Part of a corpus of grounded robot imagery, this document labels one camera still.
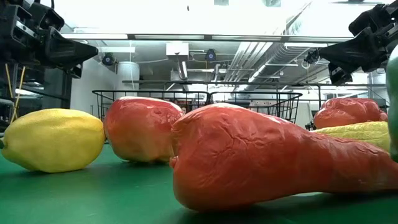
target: green tabletop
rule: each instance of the green tabletop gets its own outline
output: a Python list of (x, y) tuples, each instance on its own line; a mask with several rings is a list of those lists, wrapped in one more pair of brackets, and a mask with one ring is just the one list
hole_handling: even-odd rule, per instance
[(27, 172), (0, 158), (1, 224), (398, 223), (398, 194), (307, 194), (245, 210), (197, 213), (174, 198), (168, 166), (134, 166), (109, 146), (84, 170)]

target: fake fruit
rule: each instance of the fake fruit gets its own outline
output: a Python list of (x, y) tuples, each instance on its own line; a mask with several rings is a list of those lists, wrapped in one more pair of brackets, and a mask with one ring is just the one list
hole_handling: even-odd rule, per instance
[(114, 153), (127, 161), (164, 161), (173, 156), (172, 124), (183, 116), (177, 105), (154, 98), (126, 96), (108, 110), (105, 133)]
[(373, 121), (339, 127), (322, 128), (313, 132), (326, 134), (336, 138), (363, 141), (380, 147), (386, 152), (390, 151), (390, 135), (388, 133), (388, 124), (385, 121)]
[(305, 192), (398, 189), (398, 164), (366, 142), (311, 133), (239, 106), (199, 108), (173, 124), (177, 200), (226, 210)]
[(387, 114), (379, 109), (374, 100), (362, 98), (330, 99), (313, 119), (318, 129), (368, 121), (387, 121)]
[(93, 162), (101, 153), (104, 139), (98, 118), (83, 111), (46, 109), (10, 124), (1, 153), (29, 170), (65, 172)]

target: plastic lemon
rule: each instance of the plastic lemon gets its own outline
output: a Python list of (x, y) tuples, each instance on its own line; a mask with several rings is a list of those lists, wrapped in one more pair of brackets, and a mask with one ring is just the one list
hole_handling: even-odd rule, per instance
[(77, 110), (46, 109), (14, 121), (1, 139), (1, 152), (29, 170), (65, 172), (93, 162), (104, 139), (98, 118)]

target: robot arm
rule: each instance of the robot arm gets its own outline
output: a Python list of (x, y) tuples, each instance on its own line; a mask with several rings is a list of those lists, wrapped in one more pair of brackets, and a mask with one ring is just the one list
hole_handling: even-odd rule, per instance
[(390, 5), (378, 4), (349, 25), (353, 39), (309, 52), (305, 61), (328, 60), (334, 85), (352, 82), (351, 74), (360, 68), (364, 72), (384, 68), (398, 44), (397, 19), (398, 0)]
[(81, 77), (96, 47), (62, 37), (64, 20), (39, 0), (0, 0), (0, 63), (59, 68)]

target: black wire basket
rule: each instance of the black wire basket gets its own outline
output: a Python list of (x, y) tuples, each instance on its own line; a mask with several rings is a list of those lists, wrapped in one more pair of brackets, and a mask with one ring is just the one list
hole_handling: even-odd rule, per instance
[(296, 122), (301, 93), (221, 91), (210, 94), (211, 103), (230, 103), (262, 114)]
[(93, 90), (97, 96), (98, 118), (104, 121), (112, 103), (122, 96), (140, 96), (170, 101), (179, 105), (186, 113), (210, 103), (210, 94), (205, 91), (161, 91), (161, 90)]

